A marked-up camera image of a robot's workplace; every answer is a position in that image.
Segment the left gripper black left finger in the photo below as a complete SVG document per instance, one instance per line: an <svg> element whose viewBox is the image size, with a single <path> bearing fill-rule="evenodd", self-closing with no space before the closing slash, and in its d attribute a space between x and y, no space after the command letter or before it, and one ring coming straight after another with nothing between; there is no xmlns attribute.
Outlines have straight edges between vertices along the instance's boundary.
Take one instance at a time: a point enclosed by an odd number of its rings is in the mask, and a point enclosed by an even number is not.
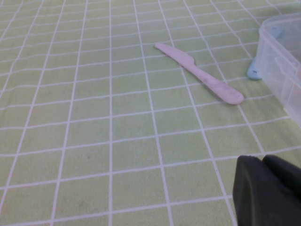
<svg viewBox="0 0 301 226"><path fill-rule="evenodd" d="M232 197L239 226L299 226L301 200L260 160L239 156Z"/></svg>

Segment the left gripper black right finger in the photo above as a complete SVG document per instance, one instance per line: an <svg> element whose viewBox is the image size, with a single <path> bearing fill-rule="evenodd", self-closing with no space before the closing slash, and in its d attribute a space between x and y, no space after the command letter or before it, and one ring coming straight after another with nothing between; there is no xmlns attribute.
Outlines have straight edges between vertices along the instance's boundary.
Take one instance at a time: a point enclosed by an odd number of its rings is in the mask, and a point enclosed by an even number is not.
<svg viewBox="0 0 301 226"><path fill-rule="evenodd" d="M292 163L275 155L266 155L263 158L264 164L290 189L294 196L301 199L301 169Z"/></svg>

